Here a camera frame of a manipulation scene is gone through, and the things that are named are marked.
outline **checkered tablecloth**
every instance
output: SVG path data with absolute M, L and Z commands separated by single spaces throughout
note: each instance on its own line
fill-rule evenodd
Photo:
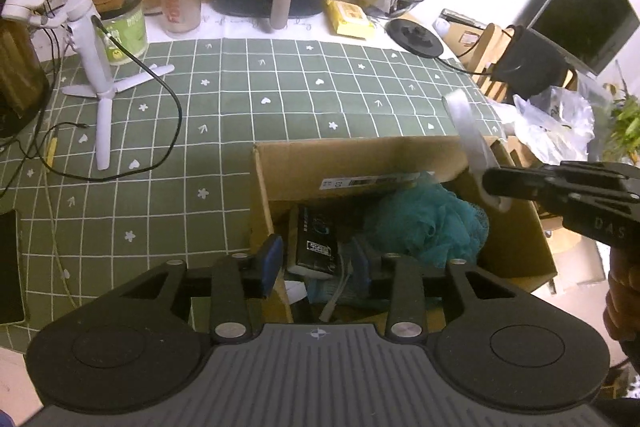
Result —
M 103 184 L 48 174 L 66 281 L 86 303 L 170 259 L 208 266 L 215 256 L 248 249 L 249 165 L 260 140 L 455 134 L 441 97 L 461 87 L 483 134 L 500 136 L 498 118 L 465 74 L 434 60 L 392 50 L 317 41 L 222 39 L 151 44 L 145 64 L 171 63 L 166 76 L 184 122 L 160 168 Z M 138 73 L 114 68 L 116 78 Z M 77 57 L 63 65 L 62 85 L 86 82 Z M 94 164 L 96 102 L 63 96 L 53 119 L 90 124 L 62 128 L 54 166 L 104 176 L 149 166 L 174 135 L 174 101 L 156 82 L 113 103 L 111 166 Z M 28 142 L 26 130 L 22 142 Z M 1 184 L 21 155 L 0 156 Z M 44 168 L 28 160 L 0 210 L 21 218 L 22 268 L 29 320 L 0 327 L 0 345 L 24 351 L 33 335 L 71 307 L 52 257 Z M 206 306 L 193 308 L 206 326 Z

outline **computer monitor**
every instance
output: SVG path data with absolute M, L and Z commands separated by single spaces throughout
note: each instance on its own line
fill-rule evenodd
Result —
M 546 0 L 529 27 L 579 70 L 599 74 L 639 25 L 629 0 Z

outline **open cardboard box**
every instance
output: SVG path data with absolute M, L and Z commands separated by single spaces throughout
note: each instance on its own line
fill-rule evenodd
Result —
M 487 137 L 501 165 L 513 166 L 500 141 Z M 257 251 L 289 214 L 293 204 L 322 203 L 327 198 L 353 198 L 390 192 L 394 182 L 354 187 L 325 188 L 326 180 L 361 176 L 433 172 L 441 183 L 460 198 L 485 209 L 490 222 L 489 237 L 478 264 L 526 291 L 533 291 L 556 275 L 551 252 L 533 204 L 513 200 L 501 213 L 481 200 L 468 173 L 466 155 L 457 136 L 412 136 L 362 139 L 262 142 L 254 146 L 252 164 L 251 248 Z M 263 305 L 267 322 L 291 322 L 291 312 L 278 278 L 275 291 Z

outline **metal screw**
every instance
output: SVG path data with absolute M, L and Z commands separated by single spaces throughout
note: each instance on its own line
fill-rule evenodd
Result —
M 410 339 L 422 333 L 422 328 L 414 322 L 396 322 L 391 326 L 391 332 L 396 337 Z
M 223 339 L 236 339 L 246 333 L 246 328 L 239 322 L 223 322 L 218 324 L 214 331 Z

